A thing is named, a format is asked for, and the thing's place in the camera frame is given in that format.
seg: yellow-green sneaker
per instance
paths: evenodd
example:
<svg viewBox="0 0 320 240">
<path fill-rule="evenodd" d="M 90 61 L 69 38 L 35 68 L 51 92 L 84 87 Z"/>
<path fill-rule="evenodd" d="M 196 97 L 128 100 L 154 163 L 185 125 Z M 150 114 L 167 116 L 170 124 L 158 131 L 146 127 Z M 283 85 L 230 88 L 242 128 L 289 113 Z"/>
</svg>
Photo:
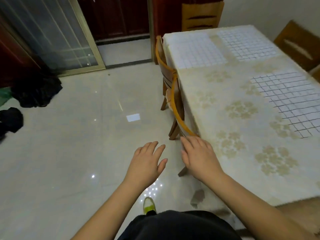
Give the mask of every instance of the yellow-green sneaker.
<svg viewBox="0 0 320 240">
<path fill-rule="evenodd" d="M 143 202 L 143 214 L 147 214 L 149 211 L 156 211 L 156 205 L 151 197 L 146 197 Z"/>
</svg>

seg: white floor tile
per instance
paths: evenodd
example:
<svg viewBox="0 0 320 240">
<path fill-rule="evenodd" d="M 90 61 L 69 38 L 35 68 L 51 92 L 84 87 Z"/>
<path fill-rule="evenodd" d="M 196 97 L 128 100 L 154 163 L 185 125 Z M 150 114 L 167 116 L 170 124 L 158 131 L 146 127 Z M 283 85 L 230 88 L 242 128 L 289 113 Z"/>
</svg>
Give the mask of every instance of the white floor tile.
<svg viewBox="0 0 320 240">
<path fill-rule="evenodd" d="M 152 193 L 158 212 L 194 209 L 190 201 L 201 185 L 177 176 L 184 166 L 181 142 L 169 140 L 173 115 L 160 110 L 159 66 L 65 77 L 62 86 L 47 107 L 20 108 L 11 99 L 1 108 L 21 109 L 25 126 L 0 144 L 0 239 L 71 238 L 122 182 L 134 151 L 149 141 L 166 144 L 162 158 L 168 158 Z M 140 119 L 129 122 L 134 114 Z M 142 214 L 144 194 L 117 237 Z"/>
<path fill-rule="evenodd" d="M 151 59 L 150 39 L 99 45 L 106 66 Z"/>
</svg>

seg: left hand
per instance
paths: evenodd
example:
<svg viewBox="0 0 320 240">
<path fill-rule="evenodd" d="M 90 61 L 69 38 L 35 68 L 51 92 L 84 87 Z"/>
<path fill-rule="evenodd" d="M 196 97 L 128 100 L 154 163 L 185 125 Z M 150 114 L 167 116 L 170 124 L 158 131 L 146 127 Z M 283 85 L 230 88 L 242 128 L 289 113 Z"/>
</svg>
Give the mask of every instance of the left hand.
<svg viewBox="0 0 320 240">
<path fill-rule="evenodd" d="M 158 165 L 159 158 L 166 145 L 161 145 L 154 151 L 157 145 L 157 141 L 148 142 L 134 152 L 123 182 L 130 183 L 143 191 L 157 180 L 168 161 L 165 158 Z"/>
</svg>

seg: curved wooden chair back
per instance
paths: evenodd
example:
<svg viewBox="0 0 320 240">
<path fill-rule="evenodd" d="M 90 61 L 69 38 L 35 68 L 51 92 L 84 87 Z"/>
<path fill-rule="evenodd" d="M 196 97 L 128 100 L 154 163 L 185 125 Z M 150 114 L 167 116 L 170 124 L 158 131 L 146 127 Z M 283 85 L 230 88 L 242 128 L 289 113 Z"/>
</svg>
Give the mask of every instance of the curved wooden chair back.
<svg viewBox="0 0 320 240">
<path fill-rule="evenodd" d="M 162 38 L 159 35 L 157 36 L 157 42 L 155 45 L 155 56 L 157 57 L 163 75 L 163 82 L 168 89 L 171 89 L 174 75 L 177 73 L 177 71 L 167 66 L 165 53 L 162 47 Z"/>
<path fill-rule="evenodd" d="M 320 38 L 293 20 L 289 21 L 274 43 L 308 72 L 320 64 Z"/>
<path fill-rule="evenodd" d="M 179 89 L 178 84 L 178 77 L 175 76 L 172 82 L 172 89 L 171 89 L 171 108 L 173 110 L 173 114 L 177 120 L 178 126 L 180 128 L 180 135 L 181 136 L 198 136 L 194 132 L 192 132 L 189 127 L 184 122 L 184 108 L 181 98 L 181 92 Z"/>
<path fill-rule="evenodd" d="M 182 31 L 217 28 L 224 2 L 182 4 Z"/>
</svg>

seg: forearm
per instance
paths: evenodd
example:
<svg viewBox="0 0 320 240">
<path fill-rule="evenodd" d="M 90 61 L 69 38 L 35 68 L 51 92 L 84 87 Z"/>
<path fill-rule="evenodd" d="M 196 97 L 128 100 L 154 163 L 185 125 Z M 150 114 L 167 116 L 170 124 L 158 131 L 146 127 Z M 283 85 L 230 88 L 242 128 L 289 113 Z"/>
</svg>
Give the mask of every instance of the forearm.
<svg viewBox="0 0 320 240">
<path fill-rule="evenodd" d="M 260 240 L 316 239 L 275 207 L 245 189 L 231 177 L 216 175 L 204 182 Z"/>
<path fill-rule="evenodd" d="M 120 184 L 72 240 L 113 240 L 140 194 L 139 189 Z"/>
</svg>

